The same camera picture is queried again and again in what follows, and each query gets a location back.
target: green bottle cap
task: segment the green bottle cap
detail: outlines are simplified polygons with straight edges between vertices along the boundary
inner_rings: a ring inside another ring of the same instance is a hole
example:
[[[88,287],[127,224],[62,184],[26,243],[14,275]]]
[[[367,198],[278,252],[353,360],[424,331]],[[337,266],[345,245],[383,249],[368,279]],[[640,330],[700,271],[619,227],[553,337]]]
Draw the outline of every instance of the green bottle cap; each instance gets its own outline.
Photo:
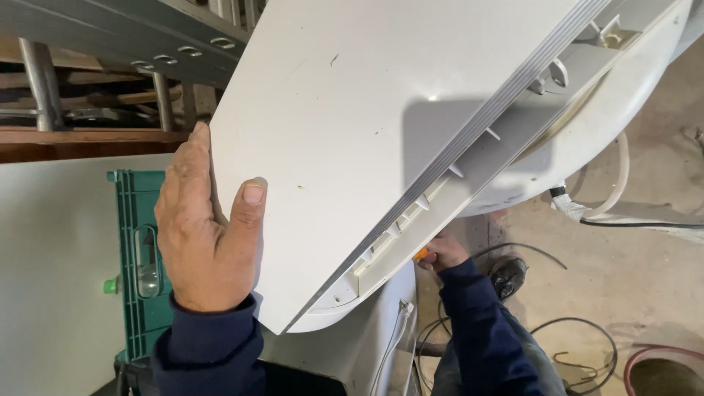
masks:
[[[117,278],[106,280],[105,283],[103,283],[103,294],[114,295],[115,293],[117,293],[117,290],[115,289],[116,281]]]

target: hand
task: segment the hand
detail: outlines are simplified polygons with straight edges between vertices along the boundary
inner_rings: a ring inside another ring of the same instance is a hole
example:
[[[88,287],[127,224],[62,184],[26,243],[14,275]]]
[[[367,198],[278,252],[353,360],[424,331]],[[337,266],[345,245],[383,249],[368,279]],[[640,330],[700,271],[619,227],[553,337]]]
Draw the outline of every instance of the hand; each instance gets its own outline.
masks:
[[[254,259],[266,201],[262,178],[242,183],[230,224],[213,219],[210,202],[210,128],[197,123],[166,168],[154,207],[158,246],[174,298],[191,311],[238,306],[254,284]]]
[[[470,258],[465,248],[457,242],[455,235],[452,235],[447,228],[435,235],[425,247],[428,249],[428,254],[417,264],[420,268],[435,270],[435,272],[456,267]]]

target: green plastic crate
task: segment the green plastic crate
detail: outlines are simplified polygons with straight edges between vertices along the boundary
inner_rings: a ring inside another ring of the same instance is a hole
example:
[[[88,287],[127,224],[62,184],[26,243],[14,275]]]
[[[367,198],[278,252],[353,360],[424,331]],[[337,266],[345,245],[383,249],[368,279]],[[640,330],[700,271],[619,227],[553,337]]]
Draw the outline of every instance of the green plastic crate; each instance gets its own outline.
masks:
[[[161,253],[156,245],[158,229],[154,206],[164,181],[163,171],[112,171],[120,226],[120,274],[125,315],[125,350],[117,360],[127,363],[149,356],[156,339],[173,321]],[[156,263],[158,294],[145,298],[137,289],[137,268]]]

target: black shoe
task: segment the black shoe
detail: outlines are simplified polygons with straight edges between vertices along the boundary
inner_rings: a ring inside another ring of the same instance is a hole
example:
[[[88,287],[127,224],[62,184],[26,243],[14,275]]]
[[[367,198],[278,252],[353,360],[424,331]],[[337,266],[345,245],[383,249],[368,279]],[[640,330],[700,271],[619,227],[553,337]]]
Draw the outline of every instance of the black shoe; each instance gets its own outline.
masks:
[[[525,261],[518,257],[501,260],[489,271],[491,284],[494,285],[494,291],[501,304],[516,294],[518,289],[523,286],[523,282],[526,280],[526,271],[528,268]]]

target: navy sleeve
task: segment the navy sleeve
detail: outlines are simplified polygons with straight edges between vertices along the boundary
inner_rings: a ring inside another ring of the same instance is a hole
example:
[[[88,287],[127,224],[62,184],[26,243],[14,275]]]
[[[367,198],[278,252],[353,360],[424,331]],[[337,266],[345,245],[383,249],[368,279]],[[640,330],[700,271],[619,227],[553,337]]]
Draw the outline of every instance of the navy sleeve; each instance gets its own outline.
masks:
[[[438,272],[466,395],[541,395],[538,375],[499,310],[489,277],[468,259]]]
[[[162,396],[263,395],[264,370],[257,362],[264,342],[249,295],[217,314],[183,309],[170,296],[174,320],[151,353]]]

